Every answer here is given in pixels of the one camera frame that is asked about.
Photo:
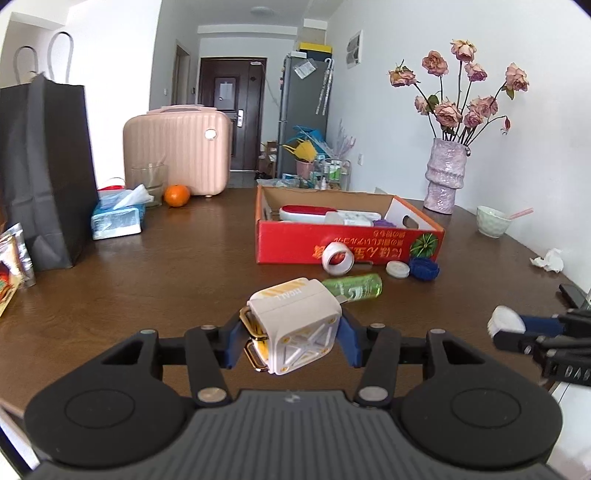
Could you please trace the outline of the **small white ridged cap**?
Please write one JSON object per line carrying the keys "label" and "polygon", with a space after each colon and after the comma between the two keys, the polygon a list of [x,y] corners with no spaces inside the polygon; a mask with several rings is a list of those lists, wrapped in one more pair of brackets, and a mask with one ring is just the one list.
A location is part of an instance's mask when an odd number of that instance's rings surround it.
{"label": "small white ridged cap", "polygon": [[499,332],[523,334],[527,327],[517,312],[507,306],[500,305],[494,309],[488,321],[487,330],[490,337],[493,338]]}

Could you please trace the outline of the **blue ridged cap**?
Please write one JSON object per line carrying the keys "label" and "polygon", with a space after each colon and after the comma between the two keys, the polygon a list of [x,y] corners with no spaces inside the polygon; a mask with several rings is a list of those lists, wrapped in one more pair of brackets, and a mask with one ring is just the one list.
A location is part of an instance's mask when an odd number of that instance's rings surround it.
{"label": "blue ridged cap", "polygon": [[438,263],[430,258],[411,258],[409,261],[409,268],[411,276],[424,282],[431,282],[440,274]]}

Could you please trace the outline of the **white lid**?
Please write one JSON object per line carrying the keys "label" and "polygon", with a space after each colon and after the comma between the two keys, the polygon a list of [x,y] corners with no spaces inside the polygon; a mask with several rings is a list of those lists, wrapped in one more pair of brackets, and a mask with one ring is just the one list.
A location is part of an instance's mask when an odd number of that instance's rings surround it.
{"label": "white lid", "polygon": [[393,278],[405,279],[410,276],[410,266],[401,261],[390,261],[386,265],[386,272]]}

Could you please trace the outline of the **green spray bottle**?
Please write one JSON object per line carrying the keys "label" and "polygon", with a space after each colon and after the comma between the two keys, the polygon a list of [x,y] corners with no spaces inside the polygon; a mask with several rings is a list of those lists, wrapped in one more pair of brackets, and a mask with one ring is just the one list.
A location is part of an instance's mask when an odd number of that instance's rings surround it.
{"label": "green spray bottle", "polygon": [[383,291],[383,282],[378,274],[346,276],[322,281],[339,300],[339,303],[353,303],[379,297]]}

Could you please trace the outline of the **cream square box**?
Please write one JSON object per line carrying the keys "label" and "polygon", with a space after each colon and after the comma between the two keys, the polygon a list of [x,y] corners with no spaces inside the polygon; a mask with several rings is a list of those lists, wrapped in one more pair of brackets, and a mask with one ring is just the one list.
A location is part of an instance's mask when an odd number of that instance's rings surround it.
{"label": "cream square box", "polygon": [[281,376],[332,351],[342,307],[322,282],[301,277],[252,294],[238,316],[252,367]]}

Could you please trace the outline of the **white tape roll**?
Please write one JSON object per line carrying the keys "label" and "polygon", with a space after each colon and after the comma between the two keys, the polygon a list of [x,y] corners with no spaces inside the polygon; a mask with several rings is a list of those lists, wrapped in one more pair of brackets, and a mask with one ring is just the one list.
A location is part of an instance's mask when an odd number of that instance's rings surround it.
{"label": "white tape roll", "polygon": [[343,276],[355,265],[355,255],[346,244],[332,242],[322,252],[322,268],[331,276]]}

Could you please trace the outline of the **crumpled white tissue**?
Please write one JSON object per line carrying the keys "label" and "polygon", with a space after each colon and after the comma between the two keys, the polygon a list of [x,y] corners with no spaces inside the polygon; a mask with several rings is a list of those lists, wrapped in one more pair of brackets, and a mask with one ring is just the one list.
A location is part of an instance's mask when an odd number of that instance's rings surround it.
{"label": "crumpled white tissue", "polygon": [[543,257],[532,258],[530,263],[546,272],[561,273],[564,269],[562,251],[557,248],[550,249]]}

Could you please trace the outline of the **blue tissue pack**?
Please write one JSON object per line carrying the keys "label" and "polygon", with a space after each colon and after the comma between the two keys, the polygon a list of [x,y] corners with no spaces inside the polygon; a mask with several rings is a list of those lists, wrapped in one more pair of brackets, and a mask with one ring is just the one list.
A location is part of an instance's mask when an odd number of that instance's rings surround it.
{"label": "blue tissue pack", "polygon": [[137,235],[142,232],[147,204],[153,200],[143,185],[131,190],[99,192],[91,217],[94,241]]}

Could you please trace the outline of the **pink ceramic vase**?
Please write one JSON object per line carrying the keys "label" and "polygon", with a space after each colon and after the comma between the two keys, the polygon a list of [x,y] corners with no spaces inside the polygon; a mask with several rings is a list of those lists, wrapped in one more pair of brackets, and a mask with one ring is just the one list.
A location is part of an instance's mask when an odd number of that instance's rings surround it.
{"label": "pink ceramic vase", "polygon": [[436,138],[433,142],[425,178],[428,180],[424,207],[430,211],[452,215],[456,193],[464,187],[470,149],[458,142]]}

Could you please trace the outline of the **red bucket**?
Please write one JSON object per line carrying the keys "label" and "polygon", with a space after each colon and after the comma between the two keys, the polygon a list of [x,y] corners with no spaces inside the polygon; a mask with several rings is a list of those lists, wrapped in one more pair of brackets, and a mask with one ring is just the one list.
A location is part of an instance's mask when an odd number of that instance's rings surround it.
{"label": "red bucket", "polygon": [[99,192],[120,191],[125,189],[125,180],[121,177],[111,178],[106,186],[99,188]]}

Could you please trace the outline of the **dried pink roses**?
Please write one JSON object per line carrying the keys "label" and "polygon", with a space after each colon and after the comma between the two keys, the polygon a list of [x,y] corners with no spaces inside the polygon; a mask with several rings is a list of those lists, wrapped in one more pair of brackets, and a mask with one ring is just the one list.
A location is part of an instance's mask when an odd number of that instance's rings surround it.
{"label": "dried pink roses", "polygon": [[436,50],[429,51],[421,61],[425,72],[438,80],[439,89],[434,93],[427,92],[415,71],[405,62],[400,62],[388,72],[389,83],[393,88],[416,89],[415,110],[428,119],[435,138],[466,148],[471,147],[494,122],[500,121],[501,132],[508,134],[512,123],[508,116],[499,113],[499,97],[506,95],[513,100],[518,93],[525,93],[530,88],[526,71],[512,62],[507,66],[504,79],[494,94],[474,96],[473,86],[488,79],[488,72],[477,62],[477,52],[477,46],[467,39],[450,42],[450,53],[458,64],[456,87],[450,91],[444,85],[444,78],[450,74],[450,63]]}

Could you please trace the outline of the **cluttered small cart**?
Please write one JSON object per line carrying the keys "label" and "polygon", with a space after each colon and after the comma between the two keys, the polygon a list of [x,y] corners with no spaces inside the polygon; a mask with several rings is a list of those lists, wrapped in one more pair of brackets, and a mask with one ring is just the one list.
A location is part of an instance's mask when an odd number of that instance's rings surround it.
{"label": "cluttered small cart", "polygon": [[297,125],[297,134],[283,143],[281,152],[294,157],[295,170],[301,184],[317,189],[348,191],[351,185],[352,164],[349,153],[356,138],[339,123],[335,143],[329,144],[318,130]]}

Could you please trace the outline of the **pink suitcase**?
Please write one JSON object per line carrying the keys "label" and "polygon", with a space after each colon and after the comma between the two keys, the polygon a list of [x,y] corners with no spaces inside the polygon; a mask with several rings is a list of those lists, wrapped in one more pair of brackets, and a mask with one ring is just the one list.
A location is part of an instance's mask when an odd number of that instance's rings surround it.
{"label": "pink suitcase", "polygon": [[220,194],[228,185],[232,123],[214,107],[173,105],[129,119],[123,127],[125,181],[136,172],[165,165],[167,183],[195,196]]}

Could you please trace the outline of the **grey refrigerator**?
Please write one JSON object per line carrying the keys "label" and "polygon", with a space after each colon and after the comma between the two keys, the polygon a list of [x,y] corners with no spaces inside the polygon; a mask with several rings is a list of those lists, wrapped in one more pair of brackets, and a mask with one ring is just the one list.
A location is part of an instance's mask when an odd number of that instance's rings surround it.
{"label": "grey refrigerator", "polygon": [[325,55],[308,58],[287,55],[284,58],[277,134],[276,173],[279,177],[297,173],[296,157],[284,145],[293,145],[301,128],[318,130],[325,136],[329,115],[325,95],[329,91],[331,67],[332,58]]}

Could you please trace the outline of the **yellow box on fridge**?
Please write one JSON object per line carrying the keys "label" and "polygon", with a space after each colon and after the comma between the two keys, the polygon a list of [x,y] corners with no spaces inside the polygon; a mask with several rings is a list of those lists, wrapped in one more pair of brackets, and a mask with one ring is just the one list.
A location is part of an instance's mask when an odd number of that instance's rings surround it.
{"label": "yellow box on fridge", "polygon": [[298,51],[317,52],[322,54],[332,54],[332,46],[315,44],[310,42],[300,42],[297,44]]}

